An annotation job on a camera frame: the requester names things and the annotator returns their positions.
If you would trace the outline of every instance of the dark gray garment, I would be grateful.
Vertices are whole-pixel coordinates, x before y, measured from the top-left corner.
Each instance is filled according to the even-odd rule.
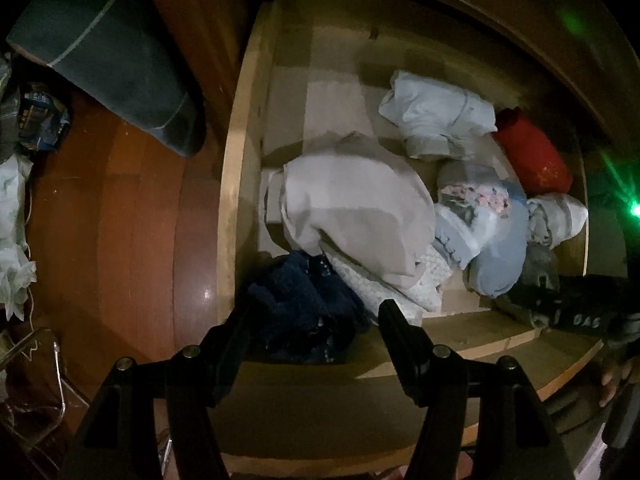
[[[151,0],[32,0],[7,41],[176,153],[201,148],[200,91]]]

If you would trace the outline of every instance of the crumpled white paper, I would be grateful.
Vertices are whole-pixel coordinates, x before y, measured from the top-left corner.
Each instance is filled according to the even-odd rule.
[[[15,154],[0,164],[0,303],[7,320],[15,314],[24,321],[26,289],[36,281],[36,264],[24,254],[24,190],[32,166]]]

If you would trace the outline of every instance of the metal bolt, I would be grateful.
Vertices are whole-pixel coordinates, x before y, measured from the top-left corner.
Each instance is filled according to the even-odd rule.
[[[133,359],[131,357],[122,357],[118,359],[116,363],[116,368],[123,372],[124,370],[129,370],[133,366]]]
[[[200,347],[198,345],[188,345],[182,349],[182,355],[187,359],[200,355]]]
[[[451,355],[451,348],[446,345],[436,345],[433,347],[433,355],[440,359],[446,359]]]
[[[518,362],[510,355],[501,357],[499,363],[502,368],[507,370],[515,370],[518,367]]]

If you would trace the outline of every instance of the black device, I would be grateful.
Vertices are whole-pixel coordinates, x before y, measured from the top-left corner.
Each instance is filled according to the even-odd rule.
[[[250,341],[251,303],[238,304],[168,361],[119,359],[72,442],[61,480],[161,479],[153,399],[165,398],[181,480],[228,479],[207,416],[231,390]],[[465,427],[466,401],[480,397],[474,480],[570,480],[562,443],[526,374],[511,357],[468,361],[433,345],[398,306],[380,306],[380,332],[405,394],[428,406],[406,480],[452,480]]]

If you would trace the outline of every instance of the beige folded garment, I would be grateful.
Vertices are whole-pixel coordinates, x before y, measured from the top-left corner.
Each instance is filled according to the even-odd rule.
[[[305,153],[284,166],[280,190],[277,181],[270,183],[268,202],[280,197],[292,248],[319,254],[322,234],[387,283],[409,288],[422,277],[419,259],[433,241],[433,202],[417,173],[375,139],[351,134]]]

